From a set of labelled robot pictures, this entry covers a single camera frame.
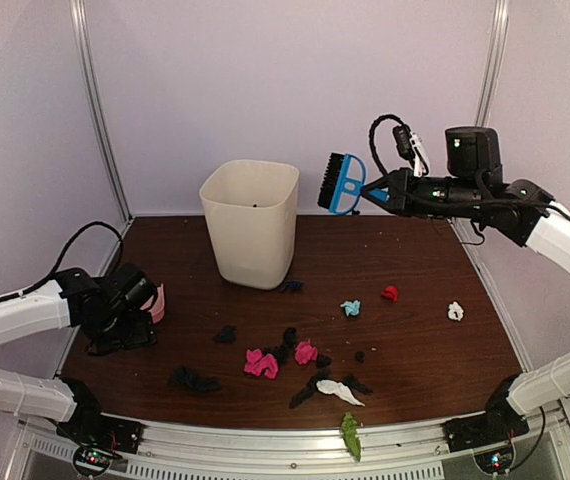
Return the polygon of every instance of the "trash can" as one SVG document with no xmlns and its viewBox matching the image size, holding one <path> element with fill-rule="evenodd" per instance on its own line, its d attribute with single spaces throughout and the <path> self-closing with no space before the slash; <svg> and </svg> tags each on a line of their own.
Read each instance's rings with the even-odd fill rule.
<svg viewBox="0 0 570 480">
<path fill-rule="evenodd" d="M 218 271 L 232 283 L 270 290 L 294 256 L 296 167 L 260 160 L 223 164 L 200 189 Z"/>
</svg>

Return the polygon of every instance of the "white cloth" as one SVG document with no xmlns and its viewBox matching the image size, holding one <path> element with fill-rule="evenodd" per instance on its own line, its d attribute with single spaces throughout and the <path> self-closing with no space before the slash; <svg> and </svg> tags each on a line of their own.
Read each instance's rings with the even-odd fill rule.
<svg viewBox="0 0 570 480">
<path fill-rule="evenodd" d="M 458 302 L 453 302 L 449 304 L 447 318 L 454 320 L 455 322 L 460 322 L 463 319 L 463 313 L 463 307 L 461 307 Z"/>
<path fill-rule="evenodd" d="M 365 404 L 359 402 L 352 391 L 346 385 L 340 382 L 335 382 L 334 380 L 319 380 L 316 382 L 316 388 L 319 392 L 325 395 L 336 395 L 341 400 L 351 403 L 352 405 L 358 405 L 364 407 Z"/>
</svg>

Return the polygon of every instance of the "brown tabletop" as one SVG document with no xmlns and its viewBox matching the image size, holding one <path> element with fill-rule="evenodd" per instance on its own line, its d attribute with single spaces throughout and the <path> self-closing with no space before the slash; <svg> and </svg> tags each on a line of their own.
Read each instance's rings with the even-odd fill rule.
<svg viewBox="0 0 570 480">
<path fill-rule="evenodd" d="M 79 334 L 65 376 L 83 380 L 107 413 L 144 420 L 240 428 L 325 428 L 352 411 L 384 425 L 482 410 L 504 377 L 520 371 L 496 312 L 463 248 L 445 222 L 398 217 L 301 216 L 288 279 L 302 292 L 240 287 L 218 275 L 204 219 L 138 218 L 125 260 L 165 284 L 166 315 L 158 344 L 88 357 Z M 388 285 L 398 303 L 380 296 Z M 347 320 L 339 305 L 359 299 Z M 461 322 L 447 319 L 458 301 Z M 216 344 L 225 325 L 237 340 Z M 245 351 L 278 345 L 286 327 L 333 359 L 331 378 L 353 373 L 374 390 L 365 407 L 317 393 L 295 409 L 292 395 L 316 372 L 293 358 L 275 380 L 243 373 Z M 357 351 L 365 362 L 354 360 Z M 169 387 L 186 365 L 223 388 L 195 393 Z"/>
</svg>

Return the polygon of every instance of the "brush bristles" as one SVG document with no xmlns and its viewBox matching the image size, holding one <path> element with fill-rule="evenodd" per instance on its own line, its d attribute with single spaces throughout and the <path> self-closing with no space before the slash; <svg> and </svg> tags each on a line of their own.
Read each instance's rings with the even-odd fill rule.
<svg viewBox="0 0 570 480">
<path fill-rule="evenodd" d="M 336 190 L 336 184 L 343 168 L 343 160 L 345 155 L 342 153 L 332 153 L 329 156 L 329 162 L 325 169 L 325 176 L 321 185 L 321 191 L 318 195 L 318 206 L 329 210 L 332 204 L 332 198 Z"/>
</svg>

